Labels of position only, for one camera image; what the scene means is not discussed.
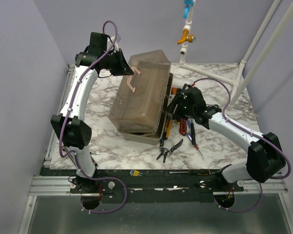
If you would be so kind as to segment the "grey black wire stripper pliers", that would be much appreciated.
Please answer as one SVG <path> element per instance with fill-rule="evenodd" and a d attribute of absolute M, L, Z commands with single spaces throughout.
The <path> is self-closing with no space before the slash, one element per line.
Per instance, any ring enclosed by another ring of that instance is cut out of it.
<path fill-rule="evenodd" d="M 158 160 L 161 157 L 163 157 L 163 163 L 165 163 L 168 154 L 170 154 L 170 155 L 173 154 L 173 152 L 176 149 L 178 149 L 182 145 L 182 143 L 183 143 L 183 139 L 181 139 L 177 144 L 173 145 L 169 149 L 169 148 L 164 147 L 165 140 L 167 140 L 167 139 L 168 139 L 167 132 L 164 132 L 163 135 L 162 135 L 162 138 L 160 139 L 160 153 L 159 153 L 159 155 L 156 158 Z"/>

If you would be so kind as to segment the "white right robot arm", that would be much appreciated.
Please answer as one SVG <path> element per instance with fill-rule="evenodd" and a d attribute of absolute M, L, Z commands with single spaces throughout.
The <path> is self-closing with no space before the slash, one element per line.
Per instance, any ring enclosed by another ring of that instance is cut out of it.
<path fill-rule="evenodd" d="M 190 118 L 206 129 L 220 133 L 247 153 L 246 162 L 230 164 L 217 173 L 215 186 L 221 191 L 226 191 L 239 180 L 264 183 L 286 165 L 275 134 L 246 129 L 228 118 L 218 105 L 207 105 L 196 87 L 178 91 L 165 111 L 173 117 Z"/>

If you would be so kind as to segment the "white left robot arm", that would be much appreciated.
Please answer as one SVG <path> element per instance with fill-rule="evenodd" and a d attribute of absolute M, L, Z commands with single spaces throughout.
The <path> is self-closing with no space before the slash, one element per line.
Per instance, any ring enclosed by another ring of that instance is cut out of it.
<path fill-rule="evenodd" d="M 96 165 L 88 146 L 92 129 L 84 121 L 91 89 L 101 70 L 108 70 L 113 76 L 133 74 L 117 39 L 117 35 L 91 33 L 89 45 L 75 56 L 75 65 L 83 68 L 83 72 L 74 78 L 60 113 L 51 117 L 51 125 L 59 140 L 59 154 L 70 157 L 76 166 L 76 184 L 89 193 L 96 191 L 99 185 L 99 179 L 94 177 Z"/>

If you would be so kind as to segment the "translucent grey-brown toolbox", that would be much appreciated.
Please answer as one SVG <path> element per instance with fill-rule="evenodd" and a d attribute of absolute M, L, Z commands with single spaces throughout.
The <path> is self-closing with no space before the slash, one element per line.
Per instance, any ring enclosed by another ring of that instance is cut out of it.
<path fill-rule="evenodd" d="M 156 145 L 160 141 L 172 84 L 171 62 L 163 50 L 132 55 L 134 72 L 123 76 L 109 120 L 126 140 Z"/>

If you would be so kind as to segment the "red black utility knife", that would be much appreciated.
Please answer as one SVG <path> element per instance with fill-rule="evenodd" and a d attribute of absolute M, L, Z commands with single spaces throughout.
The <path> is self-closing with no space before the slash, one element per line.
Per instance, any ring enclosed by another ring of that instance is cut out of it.
<path fill-rule="evenodd" d="M 180 123 L 179 133 L 182 136 L 185 136 L 187 134 L 187 121 L 185 119 L 181 118 L 179 123 Z"/>

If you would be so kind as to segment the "black-handled claw hammer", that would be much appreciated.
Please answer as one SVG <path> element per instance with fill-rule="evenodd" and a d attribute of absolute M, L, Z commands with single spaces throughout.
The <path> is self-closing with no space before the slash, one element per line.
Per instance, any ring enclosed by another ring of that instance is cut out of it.
<path fill-rule="evenodd" d="M 190 134 L 191 134 L 192 145 L 195 146 L 196 138 L 195 138 L 195 127 L 194 127 L 193 119 L 190 119 Z"/>

